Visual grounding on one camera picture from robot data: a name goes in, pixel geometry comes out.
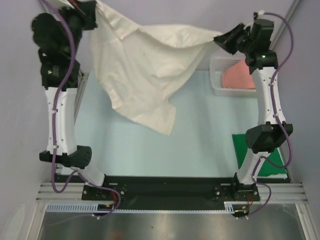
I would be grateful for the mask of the cream white t shirt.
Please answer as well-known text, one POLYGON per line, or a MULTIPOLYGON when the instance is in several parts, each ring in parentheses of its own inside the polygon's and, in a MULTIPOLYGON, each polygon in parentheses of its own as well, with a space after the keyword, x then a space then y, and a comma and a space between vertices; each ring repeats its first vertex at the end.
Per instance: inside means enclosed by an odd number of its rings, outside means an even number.
POLYGON ((140 25, 102 1, 89 32, 93 70, 112 108, 129 120, 170 135, 176 107, 169 98, 191 77, 219 31, 185 24, 140 25))

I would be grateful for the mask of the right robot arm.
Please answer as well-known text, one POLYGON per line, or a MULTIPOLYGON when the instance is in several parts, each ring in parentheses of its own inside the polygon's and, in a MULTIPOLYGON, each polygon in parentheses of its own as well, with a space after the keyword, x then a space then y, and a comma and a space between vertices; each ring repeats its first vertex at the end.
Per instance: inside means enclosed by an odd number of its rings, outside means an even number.
POLYGON ((275 149, 288 142, 293 132, 293 125, 287 123, 280 104, 278 72, 281 67, 276 52, 270 49, 273 30, 273 21, 260 18, 251 26, 240 23, 213 39, 227 53, 241 52, 245 55, 258 102, 257 126, 245 133, 248 150, 235 174, 238 183, 230 188, 231 196, 237 201, 248 196, 247 186, 255 184, 264 161, 275 149))

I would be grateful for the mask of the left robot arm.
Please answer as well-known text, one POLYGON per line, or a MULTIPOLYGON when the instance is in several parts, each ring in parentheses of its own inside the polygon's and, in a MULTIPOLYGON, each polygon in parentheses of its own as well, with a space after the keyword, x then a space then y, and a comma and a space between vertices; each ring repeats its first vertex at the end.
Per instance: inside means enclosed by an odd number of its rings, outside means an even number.
POLYGON ((84 77, 76 54, 83 32, 98 26, 97 2, 68 0, 65 6, 55 7, 45 0, 44 4, 52 12, 41 13, 31 22, 49 120, 47 147, 39 153, 39 159, 51 163, 53 175, 57 164, 71 168, 87 183, 95 185, 93 194, 105 200, 111 193, 111 188, 103 183, 105 175, 90 163, 92 149, 77 145, 75 137, 76 99, 84 77))

